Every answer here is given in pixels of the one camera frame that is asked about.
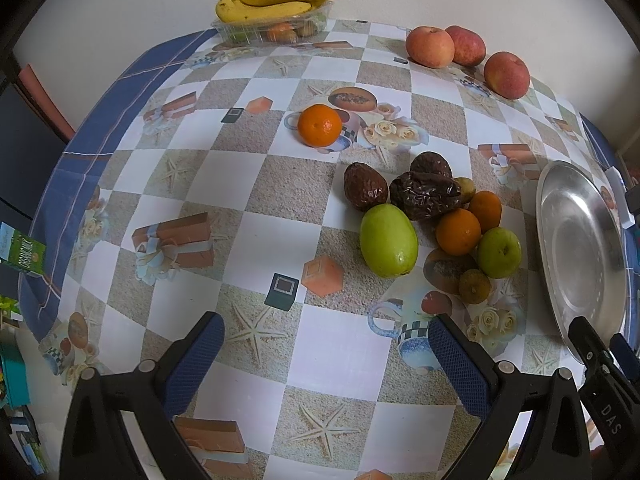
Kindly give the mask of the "lone orange mandarin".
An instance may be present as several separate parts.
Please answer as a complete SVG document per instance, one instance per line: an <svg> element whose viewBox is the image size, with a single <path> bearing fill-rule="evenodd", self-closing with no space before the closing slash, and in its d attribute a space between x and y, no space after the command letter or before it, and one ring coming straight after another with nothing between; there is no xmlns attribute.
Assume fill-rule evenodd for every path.
<svg viewBox="0 0 640 480"><path fill-rule="evenodd" d="M343 128L341 116L334 108L314 104L303 110L298 118L297 131L312 148L326 148L337 140Z"/></svg>

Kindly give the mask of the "small round green fruit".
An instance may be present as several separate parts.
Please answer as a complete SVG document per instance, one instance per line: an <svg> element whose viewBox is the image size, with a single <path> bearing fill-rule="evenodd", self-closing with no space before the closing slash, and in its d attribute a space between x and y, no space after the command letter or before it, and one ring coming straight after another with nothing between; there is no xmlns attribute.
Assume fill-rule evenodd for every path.
<svg viewBox="0 0 640 480"><path fill-rule="evenodd" d="M488 278L507 278L522 261L522 246L516 234L498 226L488 230L477 248L477 263Z"/></svg>

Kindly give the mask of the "small yellow-brown fruit front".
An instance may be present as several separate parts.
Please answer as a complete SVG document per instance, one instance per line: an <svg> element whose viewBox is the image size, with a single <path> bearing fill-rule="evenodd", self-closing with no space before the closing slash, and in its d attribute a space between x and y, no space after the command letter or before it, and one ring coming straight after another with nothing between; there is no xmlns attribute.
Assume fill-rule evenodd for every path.
<svg viewBox="0 0 640 480"><path fill-rule="evenodd" d="M459 280L459 296L466 304L481 304L491 293L489 278L478 269L466 270Z"/></svg>

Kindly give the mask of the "large green oval fruit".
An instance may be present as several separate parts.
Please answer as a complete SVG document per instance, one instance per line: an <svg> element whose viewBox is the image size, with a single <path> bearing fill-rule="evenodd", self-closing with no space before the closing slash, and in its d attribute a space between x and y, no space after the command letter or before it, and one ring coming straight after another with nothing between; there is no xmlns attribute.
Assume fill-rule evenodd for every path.
<svg viewBox="0 0 640 480"><path fill-rule="evenodd" d="M374 206L362 217L359 244L364 261L380 278L398 278L416 265L419 241L411 221L396 206Z"/></svg>

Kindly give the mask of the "clear plastic fruit tray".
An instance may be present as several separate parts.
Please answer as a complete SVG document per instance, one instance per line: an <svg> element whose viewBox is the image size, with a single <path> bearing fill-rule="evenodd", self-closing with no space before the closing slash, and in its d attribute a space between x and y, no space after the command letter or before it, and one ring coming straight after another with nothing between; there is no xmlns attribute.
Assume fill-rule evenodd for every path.
<svg viewBox="0 0 640 480"><path fill-rule="evenodd" d="M299 44L318 36L326 29L332 3L313 6L309 12L290 18L265 18L246 23L212 23L225 44L260 46L261 44Z"/></svg>

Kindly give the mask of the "lower yellow banana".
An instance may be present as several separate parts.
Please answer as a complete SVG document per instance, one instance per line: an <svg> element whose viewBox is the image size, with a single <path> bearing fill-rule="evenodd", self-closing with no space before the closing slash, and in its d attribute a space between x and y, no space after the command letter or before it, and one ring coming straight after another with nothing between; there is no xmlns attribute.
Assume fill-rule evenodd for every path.
<svg viewBox="0 0 640 480"><path fill-rule="evenodd" d="M311 4L303 1L270 4L270 6L250 6L242 0L219 0L215 8L217 18L224 23L290 18L310 10Z"/></svg>

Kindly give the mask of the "small yellow-green fruit rear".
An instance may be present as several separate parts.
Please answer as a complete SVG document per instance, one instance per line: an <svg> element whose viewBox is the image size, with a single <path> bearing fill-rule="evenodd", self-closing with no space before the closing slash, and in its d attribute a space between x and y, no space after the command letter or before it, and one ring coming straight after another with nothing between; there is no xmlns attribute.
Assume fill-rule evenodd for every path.
<svg viewBox="0 0 640 480"><path fill-rule="evenodd" d="M476 186L474 182L465 177L458 177L454 180L460 188L460 203L462 203L462 205L469 203L476 193Z"/></svg>

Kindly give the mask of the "large central brown date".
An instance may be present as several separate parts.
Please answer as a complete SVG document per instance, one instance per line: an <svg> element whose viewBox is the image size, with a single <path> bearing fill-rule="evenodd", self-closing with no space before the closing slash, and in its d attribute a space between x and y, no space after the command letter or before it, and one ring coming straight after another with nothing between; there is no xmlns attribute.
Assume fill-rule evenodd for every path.
<svg viewBox="0 0 640 480"><path fill-rule="evenodd" d="M462 194L453 178L406 171L390 184L390 202L411 221L421 221L460 208Z"/></svg>

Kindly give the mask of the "right red apple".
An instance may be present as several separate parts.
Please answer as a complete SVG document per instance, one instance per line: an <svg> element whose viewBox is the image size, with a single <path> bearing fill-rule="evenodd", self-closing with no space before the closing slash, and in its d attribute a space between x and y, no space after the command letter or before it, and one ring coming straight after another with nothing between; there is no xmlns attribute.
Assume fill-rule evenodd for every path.
<svg viewBox="0 0 640 480"><path fill-rule="evenodd" d="M496 52L488 58L484 78L489 89L508 100L525 96L530 84L526 64L515 54L506 51Z"/></svg>

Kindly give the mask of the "red apple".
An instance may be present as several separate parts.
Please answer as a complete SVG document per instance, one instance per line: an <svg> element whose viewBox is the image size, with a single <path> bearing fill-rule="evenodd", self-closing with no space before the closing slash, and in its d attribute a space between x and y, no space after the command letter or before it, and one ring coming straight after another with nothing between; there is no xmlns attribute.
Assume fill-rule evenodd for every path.
<svg viewBox="0 0 640 480"><path fill-rule="evenodd" d="M484 61L486 44L480 35L458 25L447 27L446 32L454 42L455 63L465 67L475 67Z"/></svg>
<svg viewBox="0 0 640 480"><path fill-rule="evenodd" d="M526 64L515 54L506 51L496 52L488 58L484 78L489 89L508 100L525 96L530 84Z"/></svg>

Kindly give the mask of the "green printed carton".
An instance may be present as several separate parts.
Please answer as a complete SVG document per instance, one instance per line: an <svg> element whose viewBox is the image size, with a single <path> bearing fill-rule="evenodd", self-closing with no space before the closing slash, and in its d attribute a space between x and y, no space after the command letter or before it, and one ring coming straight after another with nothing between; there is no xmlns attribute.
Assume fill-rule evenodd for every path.
<svg viewBox="0 0 640 480"><path fill-rule="evenodd" d="M6 222L1 223L0 259L10 268L32 275L43 274L46 245L23 234Z"/></svg>

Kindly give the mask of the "patterned checkered tablecloth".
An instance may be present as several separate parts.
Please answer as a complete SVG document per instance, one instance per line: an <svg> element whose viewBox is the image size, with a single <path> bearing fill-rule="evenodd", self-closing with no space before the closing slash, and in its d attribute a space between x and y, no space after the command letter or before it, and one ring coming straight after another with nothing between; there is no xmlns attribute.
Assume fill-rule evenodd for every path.
<svg viewBox="0 0 640 480"><path fill-rule="evenodd" d="M480 73L411 62L395 26L333 21L310 47L224 50L196 34L145 55L96 108L64 155L68 185L48 188L45 230L56 285L21 297L54 313L50 341L21 339L32 414L58 463L72 390L90 365L156 359L202 313L227 339L188 412L236 422L258 479L351 479L378 469L435 479L476 420L438 370L414 370L385 333L450 306L473 337L529 373L584 370L542 293L535 194L547 162L567 160L605 190L574 107L533 80L507 101ZM343 128L326 148L297 131L314 104ZM465 307L417 264L394 280L361 257L360 213L343 177L364 162L386 179L419 154L496 193L521 241L516 273ZM70 170L81 155L88 162Z"/></svg>

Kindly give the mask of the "left peach-coloured apple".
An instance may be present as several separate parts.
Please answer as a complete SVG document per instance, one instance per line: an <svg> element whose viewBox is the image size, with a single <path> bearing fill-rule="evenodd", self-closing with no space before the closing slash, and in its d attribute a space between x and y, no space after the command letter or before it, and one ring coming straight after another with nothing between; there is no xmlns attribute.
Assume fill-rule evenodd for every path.
<svg viewBox="0 0 640 480"><path fill-rule="evenodd" d="M408 33L405 46L413 62L429 68L446 67L454 59L454 40L438 27L416 27Z"/></svg>

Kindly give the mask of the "steel round plate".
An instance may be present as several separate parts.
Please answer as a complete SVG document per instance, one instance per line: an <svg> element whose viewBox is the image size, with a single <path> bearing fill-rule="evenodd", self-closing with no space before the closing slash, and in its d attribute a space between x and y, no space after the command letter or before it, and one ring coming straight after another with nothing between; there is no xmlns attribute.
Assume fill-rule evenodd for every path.
<svg viewBox="0 0 640 480"><path fill-rule="evenodd" d="M569 162L549 162L538 179L536 226L550 304L563 341L583 316L607 342L626 315L626 266L617 223L597 187Z"/></svg>

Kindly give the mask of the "middle red apple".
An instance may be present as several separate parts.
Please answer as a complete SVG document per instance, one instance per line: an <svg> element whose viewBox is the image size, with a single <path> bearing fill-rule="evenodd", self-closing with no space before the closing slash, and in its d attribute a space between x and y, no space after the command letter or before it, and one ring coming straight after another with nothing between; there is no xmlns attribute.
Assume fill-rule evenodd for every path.
<svg viewBox="0 0 640 480"><path fill-rule="evenodd" d="M458 25L447 27L446 32L454 42L455 63L465 67L475 67L484 61L486 44L480 35Z"/></svg>

